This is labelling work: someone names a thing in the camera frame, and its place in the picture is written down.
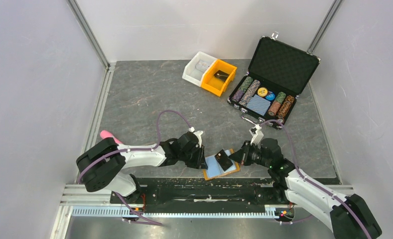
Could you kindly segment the yellow leather card holder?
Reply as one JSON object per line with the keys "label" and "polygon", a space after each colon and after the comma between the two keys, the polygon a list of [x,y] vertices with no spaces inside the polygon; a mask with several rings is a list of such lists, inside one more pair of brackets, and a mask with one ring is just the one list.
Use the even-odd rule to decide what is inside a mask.
{"label": "yellow leather card holder", "polygon": [[217,162],[215,155],[205,157],[206,164],[208,169],[203,170],[203,175],[205,180],[212,180],[215,178],[223,177],[229,174],[233,174],[240,171],[240,166],[237,162],[232,162],[232,166],[229,167],[227,170],[223,170],[220,166],[220,163]]}

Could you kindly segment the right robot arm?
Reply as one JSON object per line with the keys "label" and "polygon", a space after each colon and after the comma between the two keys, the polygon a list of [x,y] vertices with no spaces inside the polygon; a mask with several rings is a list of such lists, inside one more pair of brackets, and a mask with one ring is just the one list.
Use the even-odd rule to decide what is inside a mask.
{"label": "right robot arm", "polygon": [[283,156],[276,139],[264,138],[259,145],[247,140],[229,158],[244,166],[266,167],[274,181],[273,198],[301,206],[326,225],[336,239],[377,239],[383,234],[361,196],[339,193],[308,176]]}

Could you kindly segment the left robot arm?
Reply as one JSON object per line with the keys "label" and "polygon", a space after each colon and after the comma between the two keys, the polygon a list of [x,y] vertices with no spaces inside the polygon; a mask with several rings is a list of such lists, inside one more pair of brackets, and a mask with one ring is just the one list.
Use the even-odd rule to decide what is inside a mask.
{"label": "left robot arm", "polygon": [[78,183],[93,193],[109,189],[119,193],[128,202],[141,198],[136,178],[122,170],[132,167],[165,167],[181,161],[189,168],[206,169],[202,144],[203,131],[186,132],[159,144],[133,146],[117,143],[113,137],[101,140],[76,159]]}

